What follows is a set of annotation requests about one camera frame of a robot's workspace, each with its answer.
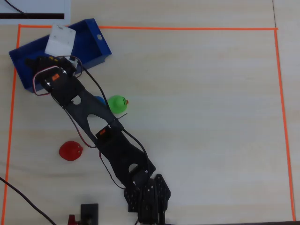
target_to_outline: cable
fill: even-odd
[[[49,94],[50,94],[49,92],[44,93],[44,94],[37,94],[37,91],[36,91],[36,84],[35,84],[35,79],[36,79],[36,76],[39,75],[40,73],[42,73],[42,72],[44,72],[44,71],[47,71],[47,70],[49,70],[49,69],[53,69],[53,68],[58,68],[58,69],[59,69],[58,66],[51,66],[51,67],[45,68],[45,69],[43,69],[43,70],[41,70],[41,71],[38,71],[38,72],[33,76],[33,78],[32,78],[32,89],[33,89],[33,92],[35,93],[35,95],[37,95],[37,96],[43,96],[43,95],[49,95]]]
[[[81,72],[80,72],[79,76],[77,76],[76,78],[80,77],[81,74],[83,74],[83,63],[81,62],[81,60],[78,57],[73,56],[73,55],[60,55],[60,56],[56,56],[54,58],[56,59],[56,58],[59,58],[59,57],[73,57],[73,58],[77,59],[80,62]]]
[[[109,172],[109,170],[108,170],[107,166],[105,165],[105,163],[104,163],[104,161],[103,161],[103,159],[102,159],[101,152],[99,152],[99,157],[100,157],[100,159],[101,159],[101,161],[102,161],[103,165],[105,166],[105,169],[107,170],[107,172],[108,172],[109,176],[110,176],[110,177],[111,177],[111,179],[113,180],[114,184],[115,184],[115,185],[117,185],[119,188],[121,188],[121,189],[125,190],[126,188],[124,188],[124,187],[120,187],[120,186],[119,186],[119,185],[118,185],[118,184],[117,184],[117,183],[114,181],[112,174]]]
[[[94,146],[94,147],[92,147],[92,146],[90,146],[86,141],[85,141],[85,139],[82,137],[82,135],[81,135],[81,133],[80,133],[80,131],[79,131],[79,129],[78,129],[78,127],[77,127],[77,125],[76,125],[76,123],[75,123],[75,121],[73,120],[73,118],[72,118],[72,116],[68,113],[68,111],[61,105],[61,104],[59,104],[59,102],[51,95],[51,97],[53,98],[53,100],[66,112],[66,114],[68,115],[68,117],[70,118],[70,120],[72,121],[72,123],[73,123],[73,125],[75,126],[75,128],[76,128],[76,130],[77,130],[77,133],[79,134],[79,136],[80,136],[80,138],[81,138],[81,140],[83,141],[83,143],[86,145],[86,146],[88,146],[89,148],[92,148],[92,149],[95,149],[96,148],[96,146]]]
[[[130,134],[127,130],[123,129],[123,131],[125,132],[125,134],[127,134],[129,137],[131,137],[136,143],[138,143],[138,145],[142,148],[142,151],[145,154],[146,160],[147,160],[147,167],[148,167],[148,181],[150,179],[150,163],[149,163],[149,158],[148,158],[148,154],[146,152],[146,149],[144,148],[144,146],[142,145],[142,143],[139,142],[139,140],[137,140],[132,134]]]
[[[58,102],[53,96],[52,96],[52,98],[54,99],[54,101],[55,101],[57,104],[59,104],[59,102]],[[86,143],[86,141],[85,141],[84,138],[82,137],[82,135],[81,135],[81,133],[80,133],[80,131],[79,131],[77,125],[75,124],[73,118],[72,118],[71,115],[67,112],[67,110],[64,109],[63,107],[62,107],[62,109],[66,112],[66,114],[68,115],[68,117],[71,119],[71,121],[72,121],[72,123],[74,124],[74,126],[75,126],[75,128],[76,128],[76,130],[77,130],[77,132],[78,132],[78,134],[79,134],[79,136],[80,136],[80,138],[81,138],[81,140],[83,141],[83,143],[84,143],[86,146],[88,146],[89,148],[95,149],[96,146],[92,147],[92,146],[90,146],[89,144]],[[99,157],[100,157],[100,159],[101,159],[101,161],[102,161],[102,163],[103,163],[105,169],[107,170],[109,176],[111,177],[112,181],[114,182],[114,184],[115,184],[117,187],[119,187],[119,188],[125,190],[124,187],[120,187],[120,186],[115,182],[115,180],[113,179],[112,174],[109,172],[107,166],[105,165],[105,163],[104,163],[104,161],[103,161],[103,159],[102,159],[101,152],[99,152]]]
[[[24,13],[23,11],[19,10],[17,7],[13,6],[10,2],[8,2],[8,0],[4,0],[7,4],[9,4],[12,8],[14,8],[15,10],[17,10],[19,13],[22,13],[23,15],[26,15],[26,13]]]
[[[106,96],[105,96],[105,94],[104,94],[102,88],[100,87],[100,85],[98,84],[98,82],[94,79],[94,77],[89,73],[89,71],[88,71],[85,67],[83,67],[83,69],[84,69],[84,71],[89,75],[89,77],[93,80],[93,82],[98,86],[98,88],[100,89],[101,94],[102,94],[102,96],[103,96],[103,99],[104,99],[104,101],[105,101],[105,103],[106,103],[106,106],[107,106],[107,108],[110,110],[109,105],[108,105],[108,101],[107,101],[107,99],[106,99]]]
[[[81,135],[81,133],[80,133],[80,131],[79,131],[77,125],[75,124],[73,118],[72,118],[71,115],[68,113],[68,111],[65,110],[64,108],[63,108],[63,110],[66,112],[66,114],[67,114],[67,115],[69,116],[69,118],[71,119],[71,121],[72,121],[72,123],[74,124],[74,126],[75,126],[75,128],[76,128],[76,130],[77,130],[77,133],[79,134],[79,136],[80,136],[81,140],[83,141],[83,143],[84,143],[86,146],[88,146],[89,148],[95,149],[96,146],[94,146],[94,147],[90,146],[90,145],[85,141],[85,139],[82,137],[82,135]]]
[[[8,185],[11,189],[13,189],[16,193],[18,193],[25,201],[28,202],[29,205],[32,206],[38,213],[40,213],[43,217],[45,217],[51,224],[56,225],[53,220],[50,219],[43,211],[41,211],[38,207],[36,207],[21,191],[19,191],[17,188],[12,186],[10,183],[8,183],[6,180],[4,180],[2,177],[0,177],[0,180],[4,182],[6,185]]]
[[[83,69],[84,69],[84,71],[89,75],[89,77],[93,80],[93,82],[98,86],[98,88],[100,89],[101,94],[102,94],[102,96],[103,96],[103,99],[104,99],[104,101],[105,101],[105,103],[106,103],[106,105],[107,105],[107,108],[110,110],[109,105],[108,105],[108,102],[107,102],[107,99],[106,99],[106,96],[105,96],[105,94],[104,94],[102,88],[100,87],[100,85],[98,84],[98,82],[94,79],[94,77],[88,72],[88,70],[87,70],[85,67],[83,67]],[[150,179],[150,172],[149,172],[149,169],[150,169],[150,163],[149,163],[149,158],[148,158],[148,154],[147,154],[147,152],[146,152],[146,149],[145,149],[145,148],[143,147],[143,145],[142,145],[142,144],[141,144],[141,143],[140,143],[133,135],[131,135],[127,130],[123,129],[123,131],[124,131],[129,137],[131,137],[136,143],[138,143],[138,145],[142,148],[142,151],[144,152],[145,157],[146,157],[146,160],[147,160],[148,181],[149,181],[149,179]]]

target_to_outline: blue plastic bin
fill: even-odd
[[[112,54],[95,19],[82,20],[70,25],[69,28],[76,31],[72,55],[78,57],[87,69],[104,62],[105,58]],[[25,65],[25,59],[34,60],[38,56],[48,56],[45,54],[48,39],[49,35],[9,52],[24,88],[31,92],[33,92],[33,74],[31,69]],[[36,90],[41,89],[42,86],[36,83]]]

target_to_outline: green ball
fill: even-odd
[[[121,95],[114,95],[108,99],[112,113],[119,114],[127,109],[128,101]]]

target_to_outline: orange tape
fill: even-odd
[[[292,167],[291,167],[291,158],[290,158],[290,147],[289,147],[289,139],[288,139],[288,135],[287,135],[287,125],[286,125],[286,116],[285,116],[285,99],[284,99],[284,95],[283,95],[282,77],[281,77],[281,68],[280,68],[280,58],[279,58],[279,49],[278,49],[278,39],[277,39],[277,31],[276,30],[274,30],[274,39],[275,39],[277,70],[278,70],[278,78],[279,78],[281,108],[282,108],[282,116],[283,116],[283,126],[284,126],[284,129],[285,129],[285,149],[286,149],[286,159],[287,159],[287,172],[288,172],[288,175],[289,175],[292,220],[296,221],[294,191],[293,191],[293,178],[292,178]]]
[[[51,28],[43,25],[21,25],[21,28]],[[218,27],[127,27],[127,26],[99,26],[101,29],[121,30],[278,30],[278,28],[218,28]]]
[[[51,28],[52,26],[43,26],[43,25],[18,25],[17,33],[17,42],[16,48],[20,44],[20,34],[21,28]],[[278,78],[279,78],[279,88],[280,88],[280,97],[281,97],[281,107],[283,114],[283,123],[285,130],[285,146],[286,146],[286,157],[287,157],[287,166],[288,166],[288,176],[289,176],[289,188],[290,188],[290,200],[292,208],[292,219],[296,221],[294,197],[293,197],[293,180],[292,180],[292,168],[291,168],[291,159],[290,159],[290,150],[288,142],[288,133],[286,125],[286,115],[285,115],[285,102],[283,95],[283,86],[282,86],[282,77],[281,77],[281,68],[279,60],[279,50],[278,50],[278,38],[277,30],[278,28],[184,28],[184,27],[128,27],[128,26],[99,26],[101,29],[121,29],[121,30],[273,30],[274,39],[275,39],[275,48],[276,48],[276,58],[277,58],[277,69],[278,69]],[[10,162],[10,152],[11,152],[11,140],[12,140],[12,131],[13,131],[13,120],[14,120],[14,105],[15,105],[15,83],[16,83],[16,69],[14,69],[14,78],[13,78],[13,88],[12,88],[12,97],[11,97],[11,108],[10,108],[10,124],[9,124],[9,136],[8,136],[8,147],[7,147],[7,163],[6,163],[6,173],[5,180],[8,180],[9,174],[9,162]],[[5,209],[7,202],[7,185],[4,186],[4,195],[3,195],[3,207],[2,207],[2,217],[1,225],[4,225],[5,219]]]
[[[16,48],[18,48],[19,44],[20,44],[20,34],[21,34],[21,26],[19,24],[18,25]],[[6,181],[8,181],[9,162],[10,162],[10,149],[11,149],[11,138],[12,138],[12,132],[13,132],[16,74],[17,74],[17,71],[16,71],[16,69],[14,69],[13,90],[12,90],[12,94],[11,94],[11,106],[10,106],[10,120],[9,120],[9,135],[8,135],[8,147],[7,147],[7,159],[6,159],[6,172],[5,172],[5,180]],[[4,185],[4,194],[3,194],[1,225],[4,225],[7,192],[8,192],[8,186],[5,184]]]

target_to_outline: red ball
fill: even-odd
[[[74,141],[68,141],[60,147],[60,156],[67,161],[78,159],[83,152],[83,147]]]

